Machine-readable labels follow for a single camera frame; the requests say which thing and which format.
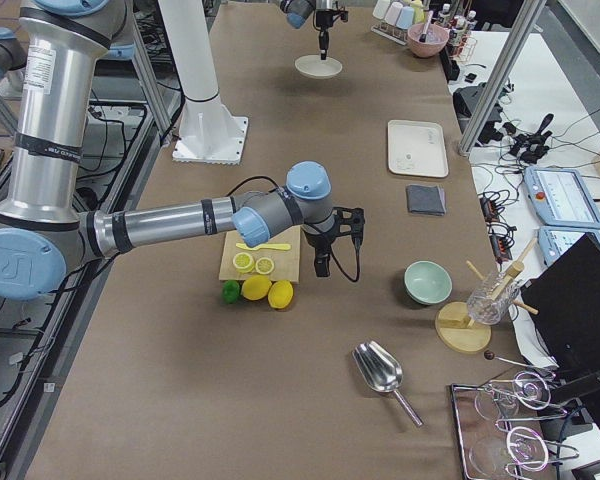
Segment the yellow plastic knife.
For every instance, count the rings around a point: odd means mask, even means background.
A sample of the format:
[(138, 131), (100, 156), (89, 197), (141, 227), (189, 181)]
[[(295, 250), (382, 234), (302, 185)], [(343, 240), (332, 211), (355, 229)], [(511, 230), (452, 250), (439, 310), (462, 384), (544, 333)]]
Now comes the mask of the yellow plastic knife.
[(235, 247), (245, 251), (259, 251), (259, 250), (274, 250), (274, 251), (290, 251), (291, 244), (289, 243), (263, 243), (254, 247), (248, 246), (246, 243), (236, 242)]

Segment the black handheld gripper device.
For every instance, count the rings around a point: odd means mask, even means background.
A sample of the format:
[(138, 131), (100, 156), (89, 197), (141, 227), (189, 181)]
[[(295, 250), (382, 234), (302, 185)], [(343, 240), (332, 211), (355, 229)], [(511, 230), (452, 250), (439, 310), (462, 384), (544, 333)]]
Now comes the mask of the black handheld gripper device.
[(550, 149), (546, 142), (552, 136), (552, 131), (548, 127), (553, 119), (554, 114), (549, 113), (534, 133), (521, 133), (515, 136), (508, 154), (527, 164), (535, 165)]

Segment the blue teach pendant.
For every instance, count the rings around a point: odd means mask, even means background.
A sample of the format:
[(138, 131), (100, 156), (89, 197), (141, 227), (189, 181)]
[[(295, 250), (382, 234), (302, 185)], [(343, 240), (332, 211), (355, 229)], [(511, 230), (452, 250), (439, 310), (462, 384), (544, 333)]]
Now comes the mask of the blue teach pendant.
[(530, 166), (523, 181), (546, 225), (600, 230), (600, 212), (576, 169)]
[(544, 264), (551, 266), (583, 235), (591, 234), (600, 243), (600, 234), (595, 230), (558, 226), (542, 226), (537, 239)]

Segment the clear glass cup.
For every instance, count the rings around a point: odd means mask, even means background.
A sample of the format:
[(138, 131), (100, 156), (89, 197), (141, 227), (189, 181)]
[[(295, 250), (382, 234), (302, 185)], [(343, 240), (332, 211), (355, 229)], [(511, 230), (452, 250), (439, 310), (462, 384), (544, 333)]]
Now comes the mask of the clear glass cup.
[(495, 325), (519, 294), (520, 284), (504, 273), (491, 272), (467, 300), (469, 317), (480, 324)]

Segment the steel scoop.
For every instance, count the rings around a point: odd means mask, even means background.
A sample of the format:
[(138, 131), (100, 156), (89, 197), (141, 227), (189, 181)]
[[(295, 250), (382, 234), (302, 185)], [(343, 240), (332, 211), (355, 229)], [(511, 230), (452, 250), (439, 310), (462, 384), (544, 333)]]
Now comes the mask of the steel scoop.
[(392, 394), (418, 428), (424, 425), (413, 406), (400, 392), (403, 370), (398, 360), (374, 340), (357, 345), (352, 356), (366, 384), (375, 392)]

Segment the mint green bowl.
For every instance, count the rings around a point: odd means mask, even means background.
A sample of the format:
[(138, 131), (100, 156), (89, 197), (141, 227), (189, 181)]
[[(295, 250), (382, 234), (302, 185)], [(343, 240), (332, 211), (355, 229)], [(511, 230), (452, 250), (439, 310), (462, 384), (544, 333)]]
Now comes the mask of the mint green bowl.
[(452, 291), (449, 273), (432, 261), (416, 261), (404, 272), (407, 294), (422, 305), (435, 305), (446, 301)]

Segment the wooden cup tree stand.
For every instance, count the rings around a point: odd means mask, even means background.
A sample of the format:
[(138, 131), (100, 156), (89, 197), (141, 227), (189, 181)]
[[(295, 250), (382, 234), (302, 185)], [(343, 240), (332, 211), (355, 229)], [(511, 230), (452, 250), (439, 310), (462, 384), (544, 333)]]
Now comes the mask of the wooden cup tree stand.
[[(523, 260), (536, 244), (537, 239), (532, 238), (519, 257), (513, 260), (506, 270), (495, 272), (504, 273), (506, 277), (517, 281), (517, 277), (525, 268)], [(487, 276), (483, 275), (472, 262), (466, 261), (466, 265), (481, 282)], [(533, 315), (539, 313), (536, 308), (517, 300), (517, 297), (511, 305), (516, 305)], [(473, 321), (468, 315), (467, 300), (465, 302), (450, 302), (441, 308), (435, 319), (435, 328), (440, 339), (449, 348), (460, 353), (474, 354), (488, 346), (491, 339), (492, 325), (484, 325)]]

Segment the lemon slice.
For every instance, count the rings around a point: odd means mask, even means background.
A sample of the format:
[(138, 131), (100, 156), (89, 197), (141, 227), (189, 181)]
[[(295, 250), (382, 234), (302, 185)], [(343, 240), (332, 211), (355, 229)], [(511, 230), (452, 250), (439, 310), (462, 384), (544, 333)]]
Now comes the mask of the lemon slice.
[(260, 275), (270, 275), (275, 270), (275, 262), (269, 257), (261, 257), (255, 261), (254, 269)]
[(246, 274), (254, 270), (255, 259), (252, 254), (241, 251), (234, 255), (232, 264), (238, 273)]

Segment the beige round plate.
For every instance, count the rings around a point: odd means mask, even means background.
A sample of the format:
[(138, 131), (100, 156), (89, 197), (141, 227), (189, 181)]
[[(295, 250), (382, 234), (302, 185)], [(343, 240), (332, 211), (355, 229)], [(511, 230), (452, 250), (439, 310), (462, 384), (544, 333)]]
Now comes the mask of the beige round plate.
[(296, 70), (311, 79), (330, 79), (339, 75), (342, 64), (331, 57), (322, 59), (320, 55), (304, 55), (295, 60)]

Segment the light blue cup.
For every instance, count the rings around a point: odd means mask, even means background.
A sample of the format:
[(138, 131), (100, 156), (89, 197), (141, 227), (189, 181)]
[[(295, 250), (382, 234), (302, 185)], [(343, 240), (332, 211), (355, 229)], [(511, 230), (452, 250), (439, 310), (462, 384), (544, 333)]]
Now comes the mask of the light blue cup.
[(408, 30), (413, 24), (413, 20), (414, 9), (411, 6), (403, 5), (398, 20), (396, 21), (396, 27), (401, 30)]

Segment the green lime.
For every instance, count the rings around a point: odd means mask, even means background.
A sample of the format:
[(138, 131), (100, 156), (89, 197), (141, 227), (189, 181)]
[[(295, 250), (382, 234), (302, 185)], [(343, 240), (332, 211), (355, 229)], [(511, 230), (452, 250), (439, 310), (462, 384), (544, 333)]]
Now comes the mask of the green lime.
[(222, 299), (226, 304), (233, 304), (241, 296), (241, 285), (236, 280), (227, 280), (222, 287)]

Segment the grey folded cloth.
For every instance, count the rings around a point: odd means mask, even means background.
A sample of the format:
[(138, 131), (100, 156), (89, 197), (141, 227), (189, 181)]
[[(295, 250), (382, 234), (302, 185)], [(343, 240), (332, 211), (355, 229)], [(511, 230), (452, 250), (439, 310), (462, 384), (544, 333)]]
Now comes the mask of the grey folded cloth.
[(446, 214), (445, 191), (439, 185), (407, 185), (406, 197), (407, 209), (410, 213), (431, 216)]

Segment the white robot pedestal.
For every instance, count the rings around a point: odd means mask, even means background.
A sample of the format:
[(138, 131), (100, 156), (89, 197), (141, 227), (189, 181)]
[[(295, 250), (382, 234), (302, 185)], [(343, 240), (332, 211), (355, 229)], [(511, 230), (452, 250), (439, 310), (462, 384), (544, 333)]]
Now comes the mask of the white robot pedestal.
[(239, 164), (249, 120), (221, 100), (203, 3), (167, 0), (159, 8), (185, 98), (173, 159)]

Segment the whole yellow lemon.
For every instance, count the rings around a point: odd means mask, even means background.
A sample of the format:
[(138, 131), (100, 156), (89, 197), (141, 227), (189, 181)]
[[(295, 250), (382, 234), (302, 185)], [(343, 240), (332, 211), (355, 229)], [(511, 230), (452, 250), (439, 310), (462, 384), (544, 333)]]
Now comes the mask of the whole yellow lemon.
[(265, 275), (254, 275), (247, 278), (241, 287), (241, 295), (250, 301), (261, 300), (268, 296), (272, 282)]
[(281, 280), (272, 284), (267, 300), (271, 308), (285, 309), (291, 304), (294, 288), (290, 281)]

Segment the black framed tray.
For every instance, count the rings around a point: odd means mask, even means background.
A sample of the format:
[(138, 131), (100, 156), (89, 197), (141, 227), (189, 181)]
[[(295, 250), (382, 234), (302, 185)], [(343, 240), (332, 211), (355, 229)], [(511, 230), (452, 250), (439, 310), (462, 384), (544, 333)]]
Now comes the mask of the black framed tray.
[(543, 437), (542, 421), (563, 420), (549, 387), (530, 373), (511, 381), (449, 387), (463, 479), (535, 479), (580, 456), (577, 448)]

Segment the black monitor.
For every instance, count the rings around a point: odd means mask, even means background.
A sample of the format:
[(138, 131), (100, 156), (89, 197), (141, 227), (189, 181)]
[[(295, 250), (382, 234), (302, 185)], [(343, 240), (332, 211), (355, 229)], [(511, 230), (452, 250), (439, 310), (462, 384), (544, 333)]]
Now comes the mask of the black monitor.
[(583, 235), (522, 290), (533, 323), (559, 370), (600, 371), (600, 242)]

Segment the pink bowl with ice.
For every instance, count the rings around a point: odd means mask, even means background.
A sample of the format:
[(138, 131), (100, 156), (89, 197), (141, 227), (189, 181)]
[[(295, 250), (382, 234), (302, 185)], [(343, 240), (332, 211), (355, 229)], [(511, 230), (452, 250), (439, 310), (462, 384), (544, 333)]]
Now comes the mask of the pink bowl with ice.
[(436, 24), (431, 24), (426, 38), (421, 41), (424, 23), (412, 25), (407, 30), (407, 46), (411, 53), (419, 58), (430, 58), (442, 51), (449, 41), (449, 30)]

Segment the aluminium frame post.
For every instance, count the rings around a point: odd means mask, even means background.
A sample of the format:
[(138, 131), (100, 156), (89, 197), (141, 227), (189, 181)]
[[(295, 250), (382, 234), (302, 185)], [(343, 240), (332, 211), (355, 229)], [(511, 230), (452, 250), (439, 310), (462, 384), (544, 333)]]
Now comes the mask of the aluminium frame post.
[(468, 158), (483, 130), (504, 82), (515, 65), (527, 38), (538, 20), (546, 0), (526, 0), (497, 58), (467, 127), (458, 144), (458, 153)]

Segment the white cup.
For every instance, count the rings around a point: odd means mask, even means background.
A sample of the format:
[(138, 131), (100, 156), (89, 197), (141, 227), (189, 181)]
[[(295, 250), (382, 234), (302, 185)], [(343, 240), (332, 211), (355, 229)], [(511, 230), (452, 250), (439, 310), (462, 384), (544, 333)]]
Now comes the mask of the white cup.
[(372, 15), (378, 20), (383, 20), (391, 5), (391, 0), (377, 0)]

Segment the cream rabbit tray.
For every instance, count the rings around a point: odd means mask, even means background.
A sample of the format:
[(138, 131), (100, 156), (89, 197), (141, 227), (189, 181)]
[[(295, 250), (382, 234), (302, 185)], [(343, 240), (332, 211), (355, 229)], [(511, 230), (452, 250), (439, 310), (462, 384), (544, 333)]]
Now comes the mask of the cream rabbit tray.
[(391, 173), (429, 178), (445, 178), (449, 174), (444, 132), (439, 124), (390, 120), (387, 141)]

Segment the wooden cutting board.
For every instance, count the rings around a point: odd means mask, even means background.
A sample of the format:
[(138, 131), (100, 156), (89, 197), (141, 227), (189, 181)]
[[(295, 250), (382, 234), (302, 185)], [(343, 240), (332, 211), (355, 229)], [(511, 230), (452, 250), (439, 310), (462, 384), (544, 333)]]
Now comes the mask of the wooden cutting board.
[(245, 250), (237, 247), (237, 243), (243, 243), (239, 233), (237, 231), (227, 232), (219, 267), (218, 279), (220, 281), (244, 281), (250, 276), (259, 274), (256, 267), (253, 267), (249, 272), (241, 272), (234, 267), (233, 259), (239, 252), (249, 253), (256, 263), (261, 258), (270, 259), (273, 262), (273, 270), (267, 273), (267, 276), (272, 282), (288, 280), (297, 283), (299, 281), (301, 243), (301, 229), (299, 226), (285, 230), (267, 242), (268, 245), (288, 244), (290, 246), (289, 250), (264, 248), (262, 245), (258, 246), (258, 250)]

